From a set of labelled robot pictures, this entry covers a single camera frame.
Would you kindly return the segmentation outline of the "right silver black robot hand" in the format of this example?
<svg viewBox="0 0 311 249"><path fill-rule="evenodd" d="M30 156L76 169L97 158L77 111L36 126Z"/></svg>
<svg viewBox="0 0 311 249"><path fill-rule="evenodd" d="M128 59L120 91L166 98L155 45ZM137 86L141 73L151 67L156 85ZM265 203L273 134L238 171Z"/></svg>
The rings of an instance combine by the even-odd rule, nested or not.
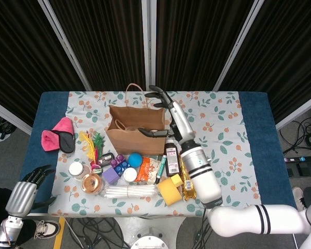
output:
<svg viewBox="0 0 311 249"><path fill-rule="evenodd" d="M168 109L172 117L172 122L169 125L169 130L153 131L152 129L138 128L138 131L147 137L174 137L180 145L190 140L193 141L195 135L182 107L177 102L173 101L160 87L150 85L149 89L152 90L152 92L147 93L146 97L160 99L161 103L155 104L154 107Z"/></svg>

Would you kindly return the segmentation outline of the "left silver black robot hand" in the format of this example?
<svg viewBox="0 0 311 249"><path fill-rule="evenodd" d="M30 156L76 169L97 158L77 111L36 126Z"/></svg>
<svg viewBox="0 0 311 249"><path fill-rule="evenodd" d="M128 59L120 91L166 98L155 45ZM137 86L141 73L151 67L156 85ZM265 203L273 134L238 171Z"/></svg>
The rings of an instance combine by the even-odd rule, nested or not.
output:
<svg viewBox="0 0 311 249"><path fill-rule="evenodd" d="M41 184L49 174L55 173L55 169L49 168L49 164L37 167L16 183L5 207L8 215L22 218L31 210L48 208L56 200L56 197L50 197L45 201L35 202Z"/></svg>

